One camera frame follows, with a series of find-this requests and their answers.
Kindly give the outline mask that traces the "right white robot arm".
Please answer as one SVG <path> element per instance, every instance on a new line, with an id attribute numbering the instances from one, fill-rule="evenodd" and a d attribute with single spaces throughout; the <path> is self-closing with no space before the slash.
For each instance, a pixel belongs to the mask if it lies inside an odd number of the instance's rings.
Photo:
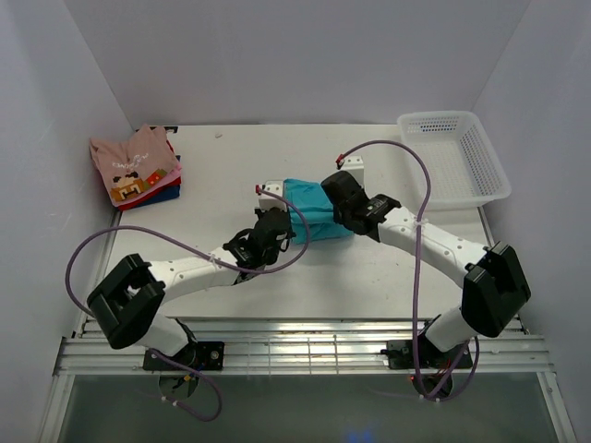
<path id="1" fill-rule="evenodd" d="M 344 228 L 413 255 L 461 289 L 461 303 L 431 319 L 418 333 L 420 363 L 438 366 L 453 348 L 475 336 L 498 337 L 530 299 L 521 263 L 510 245 L 498 242 L 488 247 L 418 221 L 393 198 L 383 194 L 369 198 L 345 171 L 323 180 L 321 188 Z"/>

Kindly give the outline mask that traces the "teal t-shirt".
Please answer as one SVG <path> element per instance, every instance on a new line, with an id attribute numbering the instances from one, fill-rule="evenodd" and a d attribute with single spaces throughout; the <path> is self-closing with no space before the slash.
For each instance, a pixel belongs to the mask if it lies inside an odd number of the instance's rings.
<path id="1" fill-rule="evenodd" d="M 309 241 L 346 238 L 353 235 L 333 218 L 333 205 L 320 183 L 288 178 L 283 181 L 284 197 L 307 220 Z"/>

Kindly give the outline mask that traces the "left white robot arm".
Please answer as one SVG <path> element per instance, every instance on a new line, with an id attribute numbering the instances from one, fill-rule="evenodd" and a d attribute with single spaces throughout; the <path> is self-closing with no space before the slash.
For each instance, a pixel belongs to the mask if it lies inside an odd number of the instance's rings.
<path id="1" fill-rule="evenodd" d="M 249 281 L 275 264 L 283 243 L 293 235 L 290 216 L 276 208 L 256 214 L 252 228 L 240 231 L 205 258 L 146 261 L 138 254 L 122 258 L 87 298 L 111 348 L 140 345 L 163 354 L 175 368 L 190 366 L 197 340 L 180 320 L 159 309 L 188 294 Z"/>

